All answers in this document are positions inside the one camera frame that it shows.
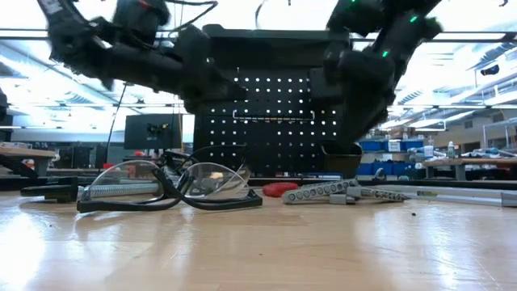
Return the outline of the wooden workbench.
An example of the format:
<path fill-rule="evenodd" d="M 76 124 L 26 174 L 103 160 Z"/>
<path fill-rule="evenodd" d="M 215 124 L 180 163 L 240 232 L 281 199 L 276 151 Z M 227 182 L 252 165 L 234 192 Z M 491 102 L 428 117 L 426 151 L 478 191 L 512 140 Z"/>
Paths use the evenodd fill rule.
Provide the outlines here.
<path fill-rule="evenodd" d="M 466 180 L 466 165 L 503 165 L 509 167 L 517 167 L 517 158 L 441 158 L 436 160 L 426 160 L 422 165 L 426 168 L 426 177 L 433 178 L 434 168 L 436 167 L 454 167 L 456 179 L 459 181 Z"/>
<path fill-rule="evenodd" d="M 46 176 L 48 163 L 55 157 L 55 152 L 51 150 L 34 150 L 17 147 L 0 147 L 0 154 L 10 158 L 32 159 L 34 170 L 39 176 Z"/>

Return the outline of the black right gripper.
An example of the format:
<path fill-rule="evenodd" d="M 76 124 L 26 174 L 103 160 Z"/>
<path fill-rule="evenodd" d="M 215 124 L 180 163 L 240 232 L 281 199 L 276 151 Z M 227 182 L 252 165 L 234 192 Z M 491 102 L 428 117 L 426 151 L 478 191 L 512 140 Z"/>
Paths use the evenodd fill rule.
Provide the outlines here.
<path fill-rule="evenodd" d="M 395 63 L 390 51 L 347 50 L 340 53 L 338 76 L 343 95 L 339 154 L 387 119 L 393 95 Z"/>

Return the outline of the black computer monitor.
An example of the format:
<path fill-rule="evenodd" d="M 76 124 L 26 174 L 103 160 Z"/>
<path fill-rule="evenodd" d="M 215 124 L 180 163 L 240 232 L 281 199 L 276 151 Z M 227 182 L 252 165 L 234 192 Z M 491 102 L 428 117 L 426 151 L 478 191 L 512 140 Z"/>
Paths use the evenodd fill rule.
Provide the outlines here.
<path fill-rule="evenodd" d="M 144 114 L 126 116 L 126 150 L 179 149 L 182 147 L 181 114 Z"/>

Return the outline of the black pegboard tool stand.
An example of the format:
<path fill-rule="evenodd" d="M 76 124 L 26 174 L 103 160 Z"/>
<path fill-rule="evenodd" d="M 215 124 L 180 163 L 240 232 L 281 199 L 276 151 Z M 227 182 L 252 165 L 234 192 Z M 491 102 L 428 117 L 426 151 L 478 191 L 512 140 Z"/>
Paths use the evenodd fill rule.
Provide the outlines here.
<path fill-rule="evenodd" d="M 336 141 L 343 110 L 336 99 L 315 99 L 309 71 L 322 67 L 332 38 L 326 31 L 228 29 L 204 26 L 211 57 L 234 81 L 240 67 L 244 100 L 203 103 L 195 111 L 193 149 L 246 144 L 246 161 L 256 177 L 341 175 L 323 169 L 324 141 Z M 232 111 L 248 116 L 306 116 L 311 121 L 234 120 Z"/>

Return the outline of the black C-clamp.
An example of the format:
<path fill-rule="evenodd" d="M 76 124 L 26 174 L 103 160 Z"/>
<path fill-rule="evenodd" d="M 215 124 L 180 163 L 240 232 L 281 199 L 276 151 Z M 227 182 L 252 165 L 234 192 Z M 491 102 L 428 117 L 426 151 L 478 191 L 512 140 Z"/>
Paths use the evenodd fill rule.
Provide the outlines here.
<path fill-rule="evenodd" d="M 23 188 L 21 196 L 41 196 L 45 200 L 64 202 L 106 202 L 150 205 L 166 200 L 177 200 L 166 192 L 155 178 L 130 179 L 104 177 L 86 186 L 78 178 L 59 179 L 56 183 L 44 186 Z"/>

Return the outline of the clear safety glasses black frame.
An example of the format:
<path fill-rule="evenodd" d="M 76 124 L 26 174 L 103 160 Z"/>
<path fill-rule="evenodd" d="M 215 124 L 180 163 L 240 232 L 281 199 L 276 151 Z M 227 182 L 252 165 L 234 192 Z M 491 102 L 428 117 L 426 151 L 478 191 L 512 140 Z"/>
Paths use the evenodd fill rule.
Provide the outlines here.
<path fill-rule="evenodd" d="M 176 171 L 132 160 L 105 170 L 78 190 L 77 211 L 154 212 L 181 202 L 206 211 L 260 207 L 263 198 L 248 185 L 249 178 L 244 164 L 232 170 L 213 162 L 195 162 Z"/>
<path fill-rule="evenodd" d="M 229 162 L 223 162 L 223 166 L 231 165 L 239 159 L 238 165 L 241 166 L 246 161 L 246 144 L 232 145 L 209 145 L 194 150 L 191 154 L 166 151 L 163 154 L 164 163 L 161 170 L 171 183 L 180 189 L 183 186 L 183 174 L 186 171 L 187 163 L 195 165 L 201 162 L 211 162 L 214 158 L 230 158 Z"/>

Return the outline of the red T-handle hex key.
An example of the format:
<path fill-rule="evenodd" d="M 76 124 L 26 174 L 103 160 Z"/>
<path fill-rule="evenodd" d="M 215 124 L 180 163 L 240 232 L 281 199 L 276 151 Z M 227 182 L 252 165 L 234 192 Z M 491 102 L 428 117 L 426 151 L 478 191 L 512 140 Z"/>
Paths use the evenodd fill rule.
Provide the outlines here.
<path fill-rule="evenodd" d="M 269 197 L 281 197 L 285 192 L 296 190 L 299 186 L 297 183 L 293 182 L 276 182 L 276 183 L 269 183 L 264 186 L 262 186 L 262 192 L 265 196 Z"/>

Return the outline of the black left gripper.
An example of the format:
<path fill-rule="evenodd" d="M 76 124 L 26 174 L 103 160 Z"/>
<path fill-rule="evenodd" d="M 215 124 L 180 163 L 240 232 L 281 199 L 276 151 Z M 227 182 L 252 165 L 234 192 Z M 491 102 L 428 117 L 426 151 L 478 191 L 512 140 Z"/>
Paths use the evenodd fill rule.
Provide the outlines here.
<path fill-rule="evenodd" d="M 199 28 L 181 30 L 171 48 L 115 44 L 106 50 L 103 73 L 153 91 L 178 95 L 192 112 L 204 102 L 244 100 L 246 88 L 221 76 L 209 60 L 210 39 Z"/>

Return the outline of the black equipment box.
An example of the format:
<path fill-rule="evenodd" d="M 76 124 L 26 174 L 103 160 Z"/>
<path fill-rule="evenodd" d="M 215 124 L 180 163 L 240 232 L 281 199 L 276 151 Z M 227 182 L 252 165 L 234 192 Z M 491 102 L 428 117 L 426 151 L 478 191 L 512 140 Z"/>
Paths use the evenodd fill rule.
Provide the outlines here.
<path fill-rule="evenodd" d="M 56 162 L 57 168 L 86 169 L 90 167 L 90 154 L 92 148 L 88 146 L 71 146 L 60 149 L 60 160 Z"/>

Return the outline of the black plastic pegboard bin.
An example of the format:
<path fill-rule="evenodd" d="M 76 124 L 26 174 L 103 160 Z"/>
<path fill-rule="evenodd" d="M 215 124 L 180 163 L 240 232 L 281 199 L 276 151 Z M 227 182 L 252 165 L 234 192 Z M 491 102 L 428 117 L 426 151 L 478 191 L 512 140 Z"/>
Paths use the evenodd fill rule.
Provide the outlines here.
<path fill-rule="evenodd" d="M 355 178 L 363 157 L 363 149 L 359 144 L 339 145 L 336 141 L 324 141 L 321 148 L 325 171 L 339 173 L 344 179 Z"/>

